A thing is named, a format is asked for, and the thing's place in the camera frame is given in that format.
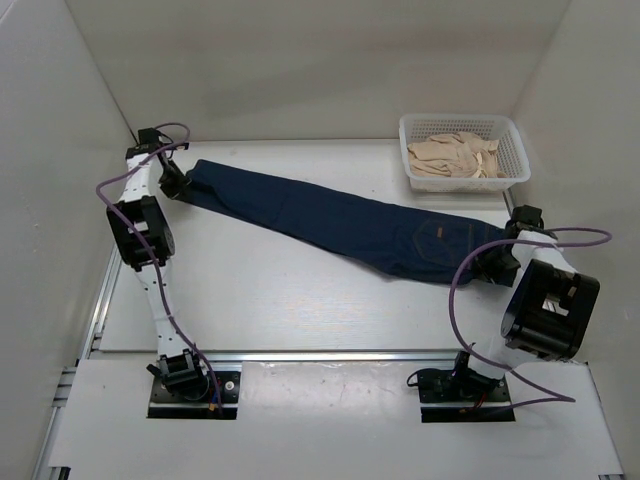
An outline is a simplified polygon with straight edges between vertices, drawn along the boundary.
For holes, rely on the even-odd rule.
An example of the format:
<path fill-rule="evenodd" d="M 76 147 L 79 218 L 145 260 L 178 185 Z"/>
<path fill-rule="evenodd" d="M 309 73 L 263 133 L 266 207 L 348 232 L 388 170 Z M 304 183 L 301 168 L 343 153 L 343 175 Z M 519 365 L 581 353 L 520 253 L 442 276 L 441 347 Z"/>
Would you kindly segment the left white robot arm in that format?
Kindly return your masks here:
<path fill-rule="evenodd" d="M 96 194 L 106 215 L 121 260 L 136 275 L 155 327 L 157 359 L 147 366 L 166 391 L 187 402 L 201 401 L 213 389 L 202 355 L 177 325 L 170 295 L 175 242 L 157 193 L 173 199 L 190 180 L 172 155 L 189 147 L 190 130 L 178 122 L 140 129 L 127 149 L 127 173 L 106 180 Z"/>

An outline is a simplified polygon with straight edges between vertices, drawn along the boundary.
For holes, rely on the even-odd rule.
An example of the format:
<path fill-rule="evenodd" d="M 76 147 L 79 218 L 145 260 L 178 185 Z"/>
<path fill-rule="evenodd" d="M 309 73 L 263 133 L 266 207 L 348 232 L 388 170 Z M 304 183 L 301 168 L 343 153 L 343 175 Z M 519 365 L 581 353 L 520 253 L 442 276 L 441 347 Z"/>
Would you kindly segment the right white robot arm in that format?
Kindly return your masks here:
<path fill-rule="evenodd" d="M 453 287 L 471 270 L 511 287 L 513 294 L 499 334 L 484 343 L 471 346 L 451 322 L 462 350 L 445 378 L 458 398 L 491 393 L 506 372 L 524 363 L 569 360 L 577 354 L 600 283 L 565 260 L 557 232 L 544 227 L 541 209 L 517 207 L 506 224 L 506 238 L 477 248 L 459 266 Z"/>

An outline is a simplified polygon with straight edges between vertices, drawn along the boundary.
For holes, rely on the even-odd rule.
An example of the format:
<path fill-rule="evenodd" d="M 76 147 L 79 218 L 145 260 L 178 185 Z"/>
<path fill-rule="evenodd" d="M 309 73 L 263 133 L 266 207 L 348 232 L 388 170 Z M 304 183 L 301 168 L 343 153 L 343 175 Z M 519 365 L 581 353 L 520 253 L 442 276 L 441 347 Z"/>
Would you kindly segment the dark blue denim trousers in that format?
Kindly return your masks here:
<path fill-rule="evenodd" d="M 206 160 L 181 201 L 310 244 L 384 275 L 448 285 L 464 258 L 504 237 L 489 223 L 403 207 Z"/>

